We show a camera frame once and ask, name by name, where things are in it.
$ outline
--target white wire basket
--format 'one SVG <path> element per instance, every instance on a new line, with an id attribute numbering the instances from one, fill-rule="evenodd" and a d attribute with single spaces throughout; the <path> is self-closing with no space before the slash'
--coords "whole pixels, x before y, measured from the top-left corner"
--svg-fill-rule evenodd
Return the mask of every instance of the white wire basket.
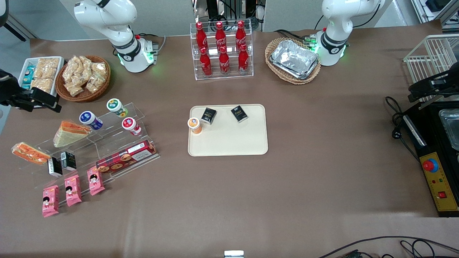
<path id="1" fill-rule="evenodd" d="M 459 56 L 459 34 L 430 35 L 425 37 L 404 59 L 411 75 L 411 83 L 435 74 L 445 72 L 457 62 Z M 421 98 L 426 102 L 434 98 L 428 96 Z M 459 95 L 441 100 L 456 101 Z"/>

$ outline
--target cup lid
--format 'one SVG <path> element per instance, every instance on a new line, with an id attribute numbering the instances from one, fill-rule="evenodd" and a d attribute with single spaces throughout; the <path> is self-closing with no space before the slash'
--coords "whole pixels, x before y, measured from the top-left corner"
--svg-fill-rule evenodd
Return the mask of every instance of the cup lid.
<path id="1" fill-rule="evenodd" d="M 188 119 L 188 126 L 191 128 L 191 129 L 195 129 L 195 128 L 198 128 L 199 127 L 199 119 L 197 118 L 190 118 Z"/>
<path id="2" fill-rule="evenodd" d="M 80 122 L 83 124 L 90 124 L 94 122 L 95 115 L 91 111 L 85 111 L 80 115 Z"/>
<path id="3" fill-rule="evenodd" d="M 135 122 L 134 118 L 125 118 L 123 119 L 121 125 L 126 130 L 132 130 L 137 125 L 137 123 Z"/>
<path id="4" fill-rule="evenodd" d="M 111 112 L 116 112 L 121 108 L 121 101 L 119 99 L 111 99 L 107 101 L 107 109 Z"/>

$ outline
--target pink snack package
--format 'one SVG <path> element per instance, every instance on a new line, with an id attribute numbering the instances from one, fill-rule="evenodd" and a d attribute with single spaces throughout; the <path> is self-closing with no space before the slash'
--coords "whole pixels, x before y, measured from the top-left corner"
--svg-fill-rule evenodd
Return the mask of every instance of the pink snack package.
<path id="1" fill-rule="evenodd" d="M 51 187 L 43 189 L 43 217 L 49 217 L 54 214 L 58 214 L 57 209 L 59 208 L 59 187 L 53 185 Z"/>
<path id="2" fill-rule="evenodd" d="M 78 175 L 74 175 L 66 178 L 64 184 L 67 205 L 70 207 L 75 203 L 81 202 L 80 177 Z"/>
<path id="3" fill-rule="evenodd" d="M 92 167 L 88 170 L 88 181 L 89 181 L 89 191 L 91 195 L 105 190 L 104 185 L 102 184 L 102 175 L 97 170 L 97 167 Z"/>

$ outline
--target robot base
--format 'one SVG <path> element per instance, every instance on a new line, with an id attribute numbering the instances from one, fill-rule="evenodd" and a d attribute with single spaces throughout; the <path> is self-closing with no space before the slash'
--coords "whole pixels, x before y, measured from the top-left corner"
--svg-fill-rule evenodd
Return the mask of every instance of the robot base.
<path id="1" fill-rule="evenodd" d="M 133 58 L 132 61 L 123 60 L 119 55 L 121 64 L 126 70 L 131 73 L 140 73 L 145 71 L 150 65 L 155 62 L 153 55 L 153 43 L 144 38 L 138 39 L 140 43 L 140 52 Z"/>
<path id="2" fill-rule="evenodd" d="M 320 64 L 321 65 L 323 65 L 323 66 L 332 66 L 332 65 L 338 63 L 338 60 L 340 60 L 341 55 L 342 55 L 345 47 L 341 48 L 341 50 L 336 48 L 336 53 L 331 54 L 328 51 L 328 49 L 326 49 L 321 43 L 320 37 L 322 37 L 323 33 L 324 33 L 323 31 L 319 31 L 316 34 L 316 39 L 317 39 L 317 41 L 316 41 L 316 44 L 317 44 L 316 51 L 317 51 L 317 55 L 319 55 L 319 59 L 320 59 Z"/>

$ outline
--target yellow control panel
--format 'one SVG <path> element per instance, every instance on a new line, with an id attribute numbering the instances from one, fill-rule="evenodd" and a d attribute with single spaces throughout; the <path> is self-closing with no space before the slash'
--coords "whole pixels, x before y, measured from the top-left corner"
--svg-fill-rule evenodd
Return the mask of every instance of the yellow control panel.
<path id="1" fill-rule="evenodd" d="M 449 187 L 436 152 L 419 158 L 438 211 L 457 211 L 458 205 Z"/>

